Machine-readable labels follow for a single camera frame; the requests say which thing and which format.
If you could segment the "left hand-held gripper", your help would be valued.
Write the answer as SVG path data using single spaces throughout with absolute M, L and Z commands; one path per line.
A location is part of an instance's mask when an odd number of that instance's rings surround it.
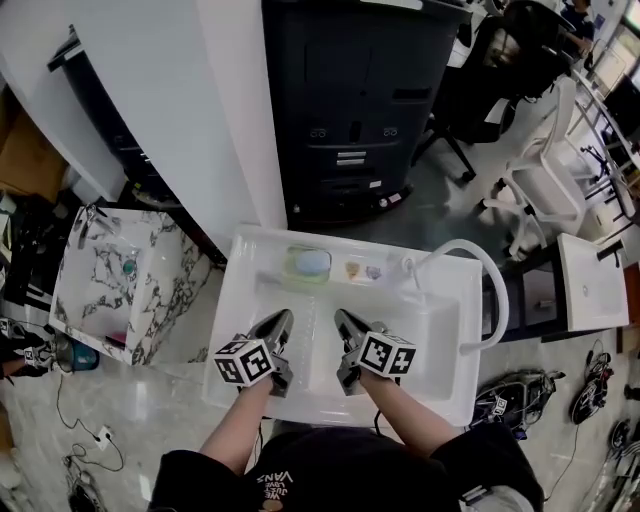
M 271 395 L 285 398 L 293 378 L 289 362 L 270 350 L 284 350 L 294 323 L 291 310 L 275 312 L 255 324 L 248 338 L 238 338 L 213 354 L 221 379 L 237 388 L 251 387 L 265 378 L 273 381 Z

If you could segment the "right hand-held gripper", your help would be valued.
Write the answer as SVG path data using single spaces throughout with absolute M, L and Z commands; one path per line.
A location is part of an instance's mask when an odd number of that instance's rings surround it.
M 345 352 L 336 375 L 346 396 L 361 394 L 363 369 L 396 383 L 409 372 L 417 352 L 412 343 L 390 333 L 370 332 L 370 323 L 346 309 L 335 312 L 334 323 Z

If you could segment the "person's black t-shirt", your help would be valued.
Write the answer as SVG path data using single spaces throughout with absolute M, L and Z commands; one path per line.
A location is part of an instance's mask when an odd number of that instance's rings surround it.
M 511 433 L 467 431 L 428 457 L 370 430 L 313 428 L 270 440 L 237 475 L 203 454 L 161 459 L 149 512 L 543 512 Z

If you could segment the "white curved faucet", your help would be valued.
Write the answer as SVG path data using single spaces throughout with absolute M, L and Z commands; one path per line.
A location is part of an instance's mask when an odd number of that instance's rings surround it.
M 473 352 L 479 352 L 495 346 L 503 337 L 506 332 L 509 320 L 510 305 L 509 297 L 506 288 L 504 278 L 499 271 L 494 260 L 477 244 L 465 240 L 465 239 L 453 239 L 450 240 L 435 251 L 429 253 L 421 260 L 415 261 L 410 257 L 405 257 L 401 260 L 400 268 L 402 272 L 411 277 L 418 290 L 421 290 L 421 284 L 419 280 L 419 270 L 431 263 L 435 262 L 438 258 L 450 253 L 453 250 L 463 250 L 482 263 L 483 268 L 487 271 L 488 276 L 494 286 L 494 291 L 497 299 L 497 324 L 492 335 L 483 341 L 477 343 L 466 342 L 463 343 L 460 348 L 461 355 L 469 355 Z

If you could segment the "large black gear pile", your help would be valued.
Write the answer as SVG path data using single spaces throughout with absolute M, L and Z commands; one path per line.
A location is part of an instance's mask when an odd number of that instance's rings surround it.
M 527 438 L 527 430 L 537 423 L 556 392 L 562 371 L 521 370 L 506 373 L 479 388 L 469 428 L 483 424 L 505 425 L 517 441 Z

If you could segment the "marble pattern sink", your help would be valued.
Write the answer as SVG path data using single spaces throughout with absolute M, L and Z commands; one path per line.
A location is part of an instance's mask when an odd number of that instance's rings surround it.
M 113 236 L 89 229 L 83 249 L 69 233 L 49 323 L 131 366 L 199 363 L 208 353 L 215 310 L 210 259 L 165 212 L 101 208 L 120 221 Z M 136 261 L 132 276 L 123 263 Z M 126 333 L 121 350 L 105 340 Z

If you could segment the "blue round container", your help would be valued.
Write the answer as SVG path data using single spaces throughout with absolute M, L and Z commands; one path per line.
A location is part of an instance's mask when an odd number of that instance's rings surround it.
M 55 359 L 63 372 L 93 371 L 99 366 L 98 351 L 67 335 L 57 336 L 54 345 Z

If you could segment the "chrome faucet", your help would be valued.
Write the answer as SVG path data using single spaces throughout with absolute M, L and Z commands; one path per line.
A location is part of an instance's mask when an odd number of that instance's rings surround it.
M 98 226 L 102 231 L 113 236 L 118 236 L 121 231 L 120 221 L 108 216 L 96 203 L 84 205 L 79 210 L 73 226 L 73 231 L 79 233 L 78 249 L 84 248 L 92 226 Z

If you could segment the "large black machine cabinet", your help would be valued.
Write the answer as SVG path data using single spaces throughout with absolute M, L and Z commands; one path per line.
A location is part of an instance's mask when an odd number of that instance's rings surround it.
M 462 0 L 261 0 L 261 11 L 289 226 L 397 207 L 469 10 Z

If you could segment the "small white sink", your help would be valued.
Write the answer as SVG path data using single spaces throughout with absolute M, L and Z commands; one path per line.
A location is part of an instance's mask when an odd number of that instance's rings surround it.
M 628 324 L 624 269 L 615 257 L 599 261 L 597 245 L 568 235 L 557 239 L 570 332 L 597 331 Z

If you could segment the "white office chair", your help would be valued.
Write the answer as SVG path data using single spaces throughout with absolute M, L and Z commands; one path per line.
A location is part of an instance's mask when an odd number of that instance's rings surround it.
M 504 249 L 506 257 L 514 261 L 526 258 L 532 239 L 544 248 L 551 234 L 577 234 L 586 214 L 585 195 L 576 179 L 589 178 L 591 172 L 574 174 L 575 163 L 561 155 L 563 149 L 569 149 L 575 162 L 583 161 L 568 138 L 577 84 L 563 77 L 555 91 L 556 109 L 548 134 L 533 140 L 520 157 L 508 161 L 493 193 L 479 202 L 483 211 L 507 212 L 517 220 Z

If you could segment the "narrow black machine cabinet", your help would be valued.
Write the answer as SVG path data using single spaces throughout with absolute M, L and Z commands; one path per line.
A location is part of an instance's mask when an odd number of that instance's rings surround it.
M 76 33 L 47 63 L 50 72 L 61 70 L 89 119 L 111 154 L 118 160 L 137 201 L 160 210 L 179 209 L 181 204 L 141 148 L 111 100 Z

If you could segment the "black floor device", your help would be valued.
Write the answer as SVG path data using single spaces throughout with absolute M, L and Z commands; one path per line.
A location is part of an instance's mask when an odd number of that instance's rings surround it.
M 68 504 L 71 512 L 108 512 L 93 477 L 87 471 L 80 471 L 70 478 Z

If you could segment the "small black faucet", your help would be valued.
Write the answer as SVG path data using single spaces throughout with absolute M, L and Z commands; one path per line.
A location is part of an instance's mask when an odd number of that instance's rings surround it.
M 621 240 L 618 240 L 608 247 L 597 252 L 596 257 L 599 261 L 603 261 L 607 257 L 613 255 L 615 257 L 616 267 L 620 266 L 618 252 L 623 249 L 623 243 Z

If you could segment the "black office chair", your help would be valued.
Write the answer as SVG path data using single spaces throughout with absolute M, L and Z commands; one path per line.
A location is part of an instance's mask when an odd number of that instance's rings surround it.
M 512 0 L 499 15 L 485 17 L 469 55 L 445 71 L 423 137 L 411 163 L 443 139 L 465 166 L 461 180 L 476 172 L 461 145 L 497 142 L 512 125 L 518 104 L 538 99 L 570 72 L 563 53 L 574 24 L 541 0 Z

